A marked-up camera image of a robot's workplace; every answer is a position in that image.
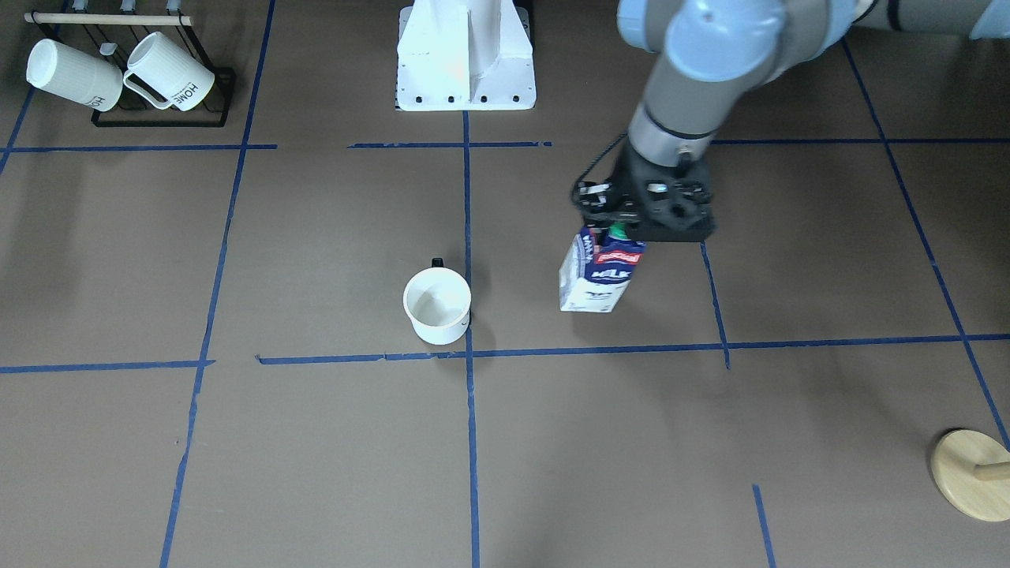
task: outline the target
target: white ceramic mug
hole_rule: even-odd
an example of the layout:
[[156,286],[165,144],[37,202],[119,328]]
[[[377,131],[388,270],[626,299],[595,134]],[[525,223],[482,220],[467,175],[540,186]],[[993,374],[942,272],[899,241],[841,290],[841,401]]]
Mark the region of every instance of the white ceramic mug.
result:
[[403,309],[417,337],[448,345],[470,327],[470,286],[459,273],[432,259],[431,268],[414,275],[403,290]]
[[106,111],[123,90],[116,66],[53,39],[31,49],[24,78],[36,89]]
[[[165,98],[160,101],[136,83],[127,81],[136,75]],[[123,85],[147,99],[155,108],[166,109],[175,105],[179,110],[189,110],[200,104],[214,86],[214,74],[194,60],[169,36],[156,31],[144,37],[133,49],[126,62]]]

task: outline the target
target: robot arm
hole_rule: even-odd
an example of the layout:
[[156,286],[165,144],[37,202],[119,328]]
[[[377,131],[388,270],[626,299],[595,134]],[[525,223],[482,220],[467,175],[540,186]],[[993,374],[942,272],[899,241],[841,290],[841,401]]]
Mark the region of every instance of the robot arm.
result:
[[639,241],[699,242],[715,228],[703,156],[744,92],[820,56],[853,22],[904,31],[1010,36],[1010,0],[621,0],[618,27],[660,54],[613,174],[579,180],[589,225]]

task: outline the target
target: wooden base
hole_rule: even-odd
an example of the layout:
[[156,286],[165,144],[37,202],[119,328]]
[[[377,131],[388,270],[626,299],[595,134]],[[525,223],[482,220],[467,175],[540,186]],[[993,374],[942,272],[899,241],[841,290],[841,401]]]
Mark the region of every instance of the wooden base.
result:
[[975,466],[1010,462],[1010,452],[992,438],[971,430],[947,434],[933,450],[933,481],[950,504],[969,516],[1010,518],[1010,479],[982,481]]

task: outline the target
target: milk carton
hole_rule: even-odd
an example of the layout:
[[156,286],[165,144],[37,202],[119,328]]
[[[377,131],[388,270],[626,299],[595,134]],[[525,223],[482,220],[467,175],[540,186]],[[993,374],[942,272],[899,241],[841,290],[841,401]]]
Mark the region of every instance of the milk carton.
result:
[[558,273],[562,311],[610,312],[644,252],[645,244],[629,241],[620,223],[610,227],[603,245],[593,229],[582,227]]

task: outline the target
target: green bottle cap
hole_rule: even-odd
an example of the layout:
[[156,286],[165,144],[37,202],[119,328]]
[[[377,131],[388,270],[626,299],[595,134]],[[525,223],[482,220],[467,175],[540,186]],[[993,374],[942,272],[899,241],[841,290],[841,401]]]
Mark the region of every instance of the green bottle cap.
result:
[[610,225],[610,231],[608,234],[614,239],[620,239],[621,241],[628,240],[627,233],[624,232],[624,223],[614,223]]

